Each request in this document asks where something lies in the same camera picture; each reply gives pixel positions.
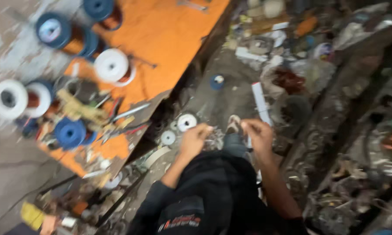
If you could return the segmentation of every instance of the white wire spool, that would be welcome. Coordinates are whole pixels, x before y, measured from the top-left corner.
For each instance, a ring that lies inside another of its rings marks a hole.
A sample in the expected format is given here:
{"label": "white wire spool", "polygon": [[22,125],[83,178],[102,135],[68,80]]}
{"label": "white wire spool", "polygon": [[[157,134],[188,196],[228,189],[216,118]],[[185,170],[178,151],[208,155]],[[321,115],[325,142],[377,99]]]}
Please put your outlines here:
{"label": "white wire spool", "polygon": [[0,83],[0,115],[6,119],[16,119],[27,107],[27,90],[21,82],[5,80]]}
{"label": "white wire spool", "polygon": [[32,107],[32,108],[28,107],[26,108],[24,113],[31,118],[38,118],[44,115],[45,112],[49,109],[49,106],[51,106],[51,101],[52,101],[51,92],[48,90],[48,88],[45,85],[38,82],[34,82],[27,85],[26,89],[28,90],[28,92],[32,92],[36,94],[36,96],[39,98],[39,106]]}
{"label": "white wire spool", "polygon": [[[125,82],[120,82],[128,71],[130,76]],[[128,57],[118,49],[103,51],[94,62],[94,71],[100,80],[117,87],[123,87],[132,82],[136,76],[136,67],[133,66]]]}
{"label": "white wire spool", "polygon": [[164,131],[161,135],[161,142],[164,145],[172,145],[175,142],[175,134],[172,131]]}
{"label": "white wire spool", "polygon": [[197,119],[191,114],[181,115],[177,120],[177,127],[181,132],[187,131],[187,129],[195,127],[197,125]]}
{"label": "white wire spool", "polygon": [[122,174],[122,172],[119,172],[119,174],[113,180],[108,180],[104,184],[104,188],[108,189],[108,190],[112,190],[112,189],[116,188],[119,185],[122,178],[123,178],[123,174]]}
{"label": "white wire spool", "polygon": [[173,131],[177,131],[178,130],[178,128],[177,128],[177,121],[172,121],[170,123],[170,129],[173,130]]}

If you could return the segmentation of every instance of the workbench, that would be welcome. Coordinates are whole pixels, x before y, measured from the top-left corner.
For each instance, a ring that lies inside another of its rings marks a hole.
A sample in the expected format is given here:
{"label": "workbench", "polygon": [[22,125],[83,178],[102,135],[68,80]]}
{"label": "workbench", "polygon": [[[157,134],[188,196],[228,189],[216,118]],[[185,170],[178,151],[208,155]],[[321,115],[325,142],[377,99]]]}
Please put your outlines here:
{"label": "workbench", "polygon": [[[141,60],[133,59],[137,73],[127,86],[114,87],[99,82],[94,75],[93,64],[83,58],[74,58],[65,74],[71,75],[73,70],[78,71],[79,78],[95,81],[101,91],[110,90],[113,98],[123,97],[119,113],[150,102],[148,108],[134,114],[135,119],[130,125],[146,122],[160,102],[169,97],[229,4],[229,0],[192,2],[206,5],[209,9],[204,13],[185,5],[177,5],[176,0],[123,0],[118,2],[123,15],[123,22],[118,30],[107,31],[97,24],[93,26],[93,30],[111,48],[118,48],[126,55],[157,65],[153,68]],[[109,111],[110,105],[104,104],[103,108]],[[93,158],[100,156],[110,159],[110,174],[106,180],[116,177],[145,131],[146,128],[131,135],[122,134],[103,145],[101,141],[95,141],[87,147],[87,151],[92,151]],[[85,154],[82,154],[85,152],[84,147],[71,151],[63,151],[62,148],[50,151],[43,143],[39,143],[39,147],[78,176],[83,177],[87,173]]]}

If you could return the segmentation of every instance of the hand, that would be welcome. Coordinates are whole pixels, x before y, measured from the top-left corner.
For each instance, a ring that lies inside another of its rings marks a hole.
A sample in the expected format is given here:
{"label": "hand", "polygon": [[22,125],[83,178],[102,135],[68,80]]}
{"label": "hand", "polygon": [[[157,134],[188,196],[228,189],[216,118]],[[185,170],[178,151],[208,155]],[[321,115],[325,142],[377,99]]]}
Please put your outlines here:
{"label": "hand", "polygon": [[189,163],[196,157],[202,151],[204,141],[213,129],[206,123],[202,123],[184,132],[177,160],[184,160],[184,162]]}
{"label": "hand", "polygon": [[257,157],[270,156],[273,144],[273,130],[259,119],[243,119],[241,127],[251,137],[251,144]]}

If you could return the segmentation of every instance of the copper wire coil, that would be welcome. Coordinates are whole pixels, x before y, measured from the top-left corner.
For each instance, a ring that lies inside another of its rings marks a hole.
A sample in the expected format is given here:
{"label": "copper wire coil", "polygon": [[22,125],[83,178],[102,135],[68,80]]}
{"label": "copper wire coil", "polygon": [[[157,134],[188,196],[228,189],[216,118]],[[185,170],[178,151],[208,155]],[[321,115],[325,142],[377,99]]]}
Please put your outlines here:
{"label": "copper wire coil", "polygon": [[123,78],[119,79],[119,82],[126,82],[131,77],[131,71],[132,71],[132,69],[131,69],[131,67],[129,67],[125,76]]}
{"label": "copper wire coil", "polygon": [[39,106],[39,97],[35,93],[28,92],[27,98],[27,108],[37,108]]}
{"label": "copper wire coil", "polygon": [[83,30],[72,27],[71,39],[61,50],[68,54],[78,55],[84,48]]}
{"label": "copper wire coil", "polygon": [[99,24],[107,30],[118,29],[120,24],[122,24],[122,13],[120,12],[120,9],[115,5],[112,14],[103,21],[100,21]]}

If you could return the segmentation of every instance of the leg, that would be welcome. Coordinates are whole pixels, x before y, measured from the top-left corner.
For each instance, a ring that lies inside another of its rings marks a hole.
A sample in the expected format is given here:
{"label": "leg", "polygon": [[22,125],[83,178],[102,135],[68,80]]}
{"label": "leg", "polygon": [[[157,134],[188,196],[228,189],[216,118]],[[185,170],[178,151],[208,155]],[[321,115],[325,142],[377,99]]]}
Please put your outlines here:
{"label": "leg", "polygon": [[224,137],[223,151],[232,156],[242,157],[250,161],[246,154],[247,148],[243,142],[242,131],[239,125],[240,121],[241,119],[236,115],[229,117],[228,127]]}

